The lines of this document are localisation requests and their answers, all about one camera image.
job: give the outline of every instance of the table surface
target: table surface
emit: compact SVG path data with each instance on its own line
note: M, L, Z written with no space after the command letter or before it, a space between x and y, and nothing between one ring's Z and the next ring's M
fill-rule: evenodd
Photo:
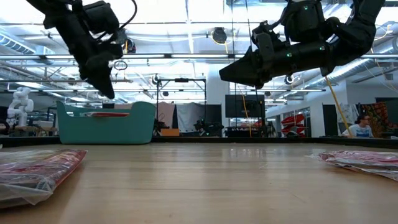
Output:
M307 157L323 144L34 146L85 149L45 202L0 210L0 223L396 223L398 182Z

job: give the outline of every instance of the plastic bag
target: plastic bag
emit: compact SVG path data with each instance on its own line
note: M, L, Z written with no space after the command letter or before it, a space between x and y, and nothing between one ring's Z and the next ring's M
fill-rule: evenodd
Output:
M322 152L311 157L345 169L377 174L398 181L398 153L335 151Z
M47 200L86 151L0 152L0 208Z

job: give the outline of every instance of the white robot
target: white robot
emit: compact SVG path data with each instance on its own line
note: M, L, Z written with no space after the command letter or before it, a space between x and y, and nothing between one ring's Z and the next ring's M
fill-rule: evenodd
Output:
M18 126L26 126L27 112L33 111L33 100L29 99L28 94L30 88L20 87L13 94L14 99L7 110L7 122L10 126L16 124L16 115L19 118Z

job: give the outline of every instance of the ceiling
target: ceiling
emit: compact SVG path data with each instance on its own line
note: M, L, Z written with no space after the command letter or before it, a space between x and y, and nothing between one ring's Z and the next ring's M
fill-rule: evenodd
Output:
M258 23L264 20L270 22L278 20L285 2L283 0L273 0L269 3L257 4L249 1L248 9L242 1L236 1L232 8L225 3L225 0L136 0L138 5L137 16L126 26L129 38L133 39L137 54L156 54L156 53L175 53L175 54L225 54L235 53L244 54L250 46L249 31L258 26ZM84 0L84 4L90 4L96 0ZM130 0L107 0L117 15L120 23L127 21L134 12L134 5ZM327 1L323 1L323 7L327 6ZM335 16L341 21L347 20L351 9L349 1L346 4L335 4L327 7L325 17ZM396 21L398 9L396 7L384 7L377 18L376 24L383 25L388 21ZM52 50L55 54L67 54L68 50L63 40L55 29L45 30L42 23L44 15L35 10L26 0L8 1L7 4L0 7L0 31L14 35L26 45L41 45ZM227 46L218 45L209 38L209 34L215 27L223 27L227 33L229 43ZM275 31L284 36L282 26L276 27ZM386 31L378 29L376 38L385 38ZM396 32L389 32L387 37L396 35ZM9 49L0 46L2 54L16 54ZM51 67L40 67L40 64L26 61L8 61L15 66L21 66L23 69L34 72L44 78L45 70L47 74L53 74L53 79L71 78L79 79L78 68L69 61L54 61ZM116 83L115 89L153 89L155 85L152 79L155 74L160 78L206 78L211 71L209 64L223 63L212 62L209 60L171 60L171 59L149 59L149 60L131 60L128 61L129 67L125 71L113 70L114 79L128 79L131 82ZM357 80L364 73L354 75L349 80ZM303 74L295 74L296 77L306 80ZM372 78L364 83L383 82L382 78ZM276 78L266 83L264 88L282 88L284 86L283 78ZM58 83L57 86L51 85L47 88L54 89L74 89L89 88L87 84L77 83L68 85ZM161 96L161 100L181 99L183 102L189 100L201 101L204 92L204 84L198 83L170 83L164 89L196 89L196 92L170 92L168 97ZM90 98L90 100L101 97L96 93L79 94L81 98ZM118 93L117 98L124 101L154 101L153 94L144 94L138 92Z

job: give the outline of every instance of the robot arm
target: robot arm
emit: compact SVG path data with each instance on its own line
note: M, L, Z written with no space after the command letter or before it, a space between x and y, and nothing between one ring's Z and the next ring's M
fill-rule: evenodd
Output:
M274 77L321 68L323 76L337 65L345 65L371 49L376 35L375 21L385 0L354 0L350 19L323 17L321 0L287 0L281 18L267 21L252 31L254 52L249 47L245 56L220 70L224 81L262 88ZM273 31L285 27L286 41ZM327 40L335 34L337 39ZM291 45L290 40L298 42Z
M79 64L80 78L86 80L108 98L114 98L109 61L123 56L118 39L119 21L109 4L98 1L83 5L82 0L27 0L45 14L44 27L55 27ZM90 32L100 34L95 39ZM102 41L105 34L111 34Z

